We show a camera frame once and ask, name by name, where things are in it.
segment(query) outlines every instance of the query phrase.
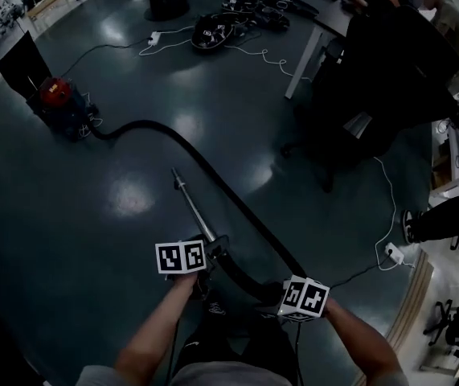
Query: office chair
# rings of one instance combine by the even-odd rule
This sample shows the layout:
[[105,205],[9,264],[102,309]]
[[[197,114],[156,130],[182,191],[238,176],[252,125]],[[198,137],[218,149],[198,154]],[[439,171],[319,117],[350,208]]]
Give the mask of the office chair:
[[451,318],[450,312],[453,301],[449,299],[445,305],[447,306],[446,309],[444,309],[442,302],[436,303],[436,307],[440,308],[441,320],[423,332],[424,335],[430,335],[434,331],[438,331],[435,339],[429,342],[429,346],[436,344],[444,329],[447,329],[445,332],[445,341],[450,345],[459,346],[459,307],[456,309],[454,317]]
[[342,62],[332,63],[315,77],[311,107],[294,112],[304,139],[281,148],[285,157],[300,146],[319,157],[326,192],[338,165],[380,156],[402,129],[459,113],[445,87],[459,70],[459,56],[411,7],[382,19],[354,16]]

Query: vacuum wand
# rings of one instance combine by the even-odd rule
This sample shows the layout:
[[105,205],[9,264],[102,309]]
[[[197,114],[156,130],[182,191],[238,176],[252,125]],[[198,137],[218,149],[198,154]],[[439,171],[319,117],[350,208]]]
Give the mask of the vacuum wand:
[[216,240],[216,234],[213,233],[212,230],[208,227],[206,222],[204,221],[203,217],[200,214],[199,209],[195,206],[194,201],[191,199],[190,195],[188,194],[188,190],[186,189],[186,183],[182,180],[181,176],[179,176],[178,171],[175,167],[172,167],[172,175],[174,176],[174,185],[176,189],[179,189],[186,200],[186,204],[190,208],[191,214],[194,216],[195,223],[199,226],[201,233],[206,237],[206,239],[212,243]]

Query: vacuum hose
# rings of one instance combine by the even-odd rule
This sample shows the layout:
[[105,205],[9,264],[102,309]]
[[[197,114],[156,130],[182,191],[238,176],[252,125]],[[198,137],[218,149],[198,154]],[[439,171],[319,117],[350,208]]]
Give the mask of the vacuum hose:
[[210,163],[179,133],[170,127],[152,120],[136,120],[123,125],[112,133],[102,133],[93,126],[89,118],[84,119],[84,124],[90,129],[92,134],[100,140],[112,140],[120,137],[122,134],[132,129],[152,129],[164,133],[169,138],[176,141],[187,153],[202,167],[202,169],[213,179],[218,187],[220,187],[226,196],[240,209],[244,216],[251,222],[256,230],[270,243],[273,249],[286,263],[292,274],[299,277],[306,277],[304,269],[295,260],[288,249],[274,236],[270,230],[261,222],[260,219],[248,208],[248,206],[238,197],[238,195],[224,182]]

